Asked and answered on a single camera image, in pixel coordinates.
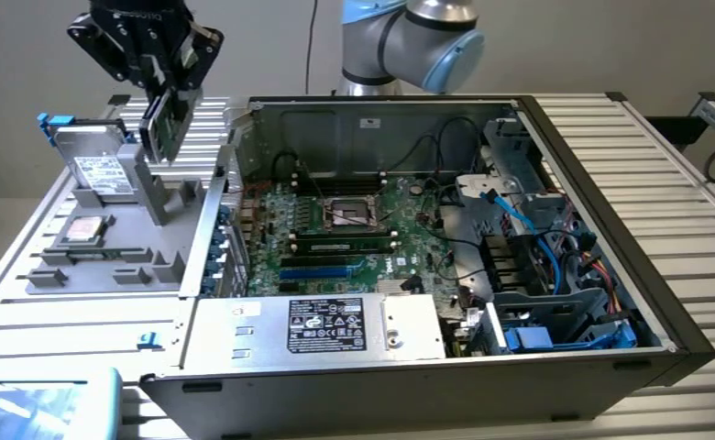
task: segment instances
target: robotic arm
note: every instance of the robotic arm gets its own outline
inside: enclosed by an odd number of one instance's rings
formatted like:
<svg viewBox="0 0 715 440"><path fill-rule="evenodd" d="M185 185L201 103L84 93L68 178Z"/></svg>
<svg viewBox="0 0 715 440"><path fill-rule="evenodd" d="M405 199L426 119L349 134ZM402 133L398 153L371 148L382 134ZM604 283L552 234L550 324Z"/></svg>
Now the robotic arm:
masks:
<svg viewBox="0 0 715 440"><path fill-rule="evenodd" d="M90 3L67 33L116 81L146 91L139 126L146 155L152 162L174 160L225 36L195 23L183 0Z"/></svg>
<svg viewBox="0 0 715 440"><path fill-rule="evenodd" d="M485 36L472 0L343 0L338 94L399 94L398 79L429 93L458 89Z"/></svg>

